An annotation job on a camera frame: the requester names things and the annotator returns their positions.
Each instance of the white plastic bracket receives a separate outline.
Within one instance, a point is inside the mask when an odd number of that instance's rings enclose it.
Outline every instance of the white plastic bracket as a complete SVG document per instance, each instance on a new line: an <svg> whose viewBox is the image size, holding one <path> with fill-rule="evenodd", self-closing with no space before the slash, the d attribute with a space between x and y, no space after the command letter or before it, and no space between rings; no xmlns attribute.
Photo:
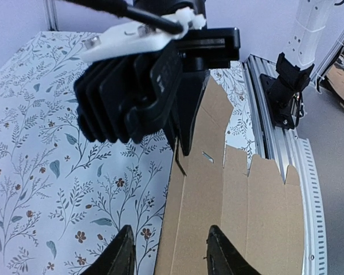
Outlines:
<svg viewBox="0 0 344 275"><path fill-rule="evenodd" d="M179 22L183 26L183 32L170 34L132 21L111 27L103 34L86 41L87 50L80 53L81 59L85 62L95 62L131 54L156 52L162 50L171 40L184 37L190 29L202 29L206 25L204 16L194 14L189 7L162 17Z"/></svg>

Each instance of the black cable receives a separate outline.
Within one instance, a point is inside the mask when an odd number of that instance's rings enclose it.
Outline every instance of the black cable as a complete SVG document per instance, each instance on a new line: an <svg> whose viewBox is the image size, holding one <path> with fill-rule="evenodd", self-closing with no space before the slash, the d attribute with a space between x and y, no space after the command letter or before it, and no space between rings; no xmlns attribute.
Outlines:
<svg viewBox="0 0 344 275"><path fill-rule="evenodd" d="M183 27L180 23L172 22L156 14L133 6L128 6L127 11L126 17L132 20L153 26L170 34L179 34L183 32Z"/></svg>
<svg viewBox="0 0 344 275"><path fill-rule="evenodd" d="M335 3L334 5L335 5L335 6L341 6L342 4L344 4L344 0L342 0L342 1L339 2L339 3Z"/></svg>
<svg viewBox="0 0 344 275"><path fill-rule="evenodd" d="M298 99L296 100L296 105L297 105L297 114L296 114L296 123L295 123L295 128L297 128L299 124L299 119L300 115L303 112L303 97L302 97L302 92L299 93Z"/></svg>
<svg viewBox="0 0 344 275"><path fill-rule="evenodd" d="M127 17L131 20L148 24L156 29L170 34L183 32L183 26L148 11L129 5L124 0L63 0L78 4L97 11L106 11L118 17Z"/></svg>

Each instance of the black mounting plate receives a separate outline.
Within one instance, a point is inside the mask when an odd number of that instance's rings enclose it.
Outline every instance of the black mounting plate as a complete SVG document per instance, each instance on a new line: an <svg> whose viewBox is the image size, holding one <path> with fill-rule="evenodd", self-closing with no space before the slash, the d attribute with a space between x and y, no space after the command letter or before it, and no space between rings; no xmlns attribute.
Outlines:
<svg viewBox="0 0 344 275"><path fill-rule="evenodd" d="M261 86L265 94L265 99L267 102L269 114L273 125L284 128L284 129L294 129L295 122L292 117L292 103L293 99L285 108L279 108L278 105L270 101L269 92L270 87L276 81L276 78L267 76L266 74L260 75Z"/></svg>

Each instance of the gray floor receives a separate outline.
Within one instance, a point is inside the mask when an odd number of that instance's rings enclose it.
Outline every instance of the gray floor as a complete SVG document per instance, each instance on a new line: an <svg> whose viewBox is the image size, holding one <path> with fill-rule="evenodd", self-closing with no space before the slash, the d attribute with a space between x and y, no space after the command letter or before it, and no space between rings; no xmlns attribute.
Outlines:
<svg viewBox="0 0 344 275"><path fill-rule="evenodd" d="M328 91L304 92L307 111L298 127L309 138L319 174L327 231L328 274L344 275L344 111Z"/></svg>

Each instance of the leaf pattern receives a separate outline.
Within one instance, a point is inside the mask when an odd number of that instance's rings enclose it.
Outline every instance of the leaf pattern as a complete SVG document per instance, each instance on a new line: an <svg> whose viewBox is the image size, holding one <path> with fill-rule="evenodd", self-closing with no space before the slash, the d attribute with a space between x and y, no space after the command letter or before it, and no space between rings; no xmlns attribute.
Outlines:
<svg viewBox="0 0 344 275"><path fill-rule="evenodd" d="M53 241L48 241L48 242L46 242L46 246L51 250L51 253L53 255L53 259L55 259L56 254L57 254L55 243Z"/></svg>
<svg viewBox="0 0 344 275"><path fill-rule="evenodd" d="M56 178L58 179L58 177L60 176L60 162L58 160L51 162L50 169L56 175Z"/></svg>
<svg viewBox="0 0 344 275"><path fill-rule="evenodd" d="M0 70L0 274L84 271L130 224L136 274L153 274L172 151L163 132L140 144L90 143L73 83L92 33L38 33ZM255 151L241 65L213 70L234 104L227 143Z"/></svg>

